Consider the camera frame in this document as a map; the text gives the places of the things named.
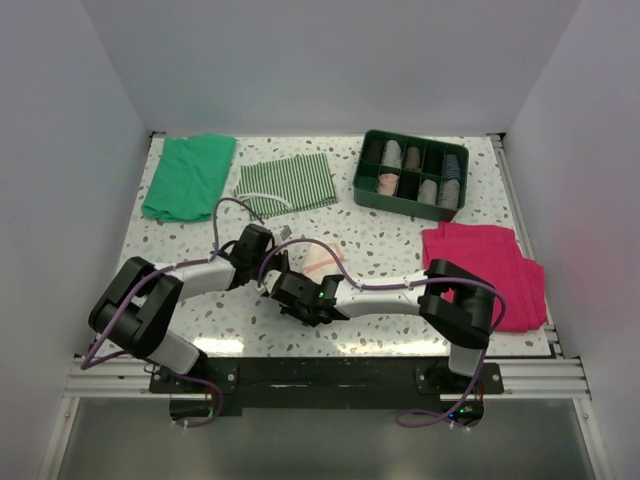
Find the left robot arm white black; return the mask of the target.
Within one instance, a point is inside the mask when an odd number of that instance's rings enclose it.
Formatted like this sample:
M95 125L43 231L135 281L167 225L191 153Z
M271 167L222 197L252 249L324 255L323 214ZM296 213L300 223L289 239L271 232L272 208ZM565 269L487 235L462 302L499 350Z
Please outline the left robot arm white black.
M229 252L210 258L161 266L141 257L128 259L97 301L88 318L99 337L83 367L108 340L125 353L172 371L173 382L185 392L200 390L207 380L206 355L170 331L176 306L183 300L211 292L226 292L255 281L267 254L276 246L266 228L250 224Z

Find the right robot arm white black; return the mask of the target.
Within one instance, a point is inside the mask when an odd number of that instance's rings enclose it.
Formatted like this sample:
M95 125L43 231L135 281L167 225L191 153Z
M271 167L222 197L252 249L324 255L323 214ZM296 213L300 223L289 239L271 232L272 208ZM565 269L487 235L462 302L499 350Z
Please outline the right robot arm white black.
M433 260L425 271L369 282L335 274L317 283L283 267L266 273L262 284L283 314L312 327L367 315L421 317L449 342L445 379L459 393L480 382L494 304L505 303L492 285L446 260Z

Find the white pink-trimmed underwear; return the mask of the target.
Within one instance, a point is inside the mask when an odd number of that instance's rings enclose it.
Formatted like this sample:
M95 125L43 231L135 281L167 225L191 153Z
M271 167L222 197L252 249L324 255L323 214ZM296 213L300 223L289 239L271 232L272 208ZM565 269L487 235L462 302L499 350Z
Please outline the white pink-trimmed underwear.
M345 255L335 243L327 243L327 247L332 250L332 253L320 245L319 239L307 242L306 253L297 270L317 283L325 276L340 274L341 270L334 256L343 262Z

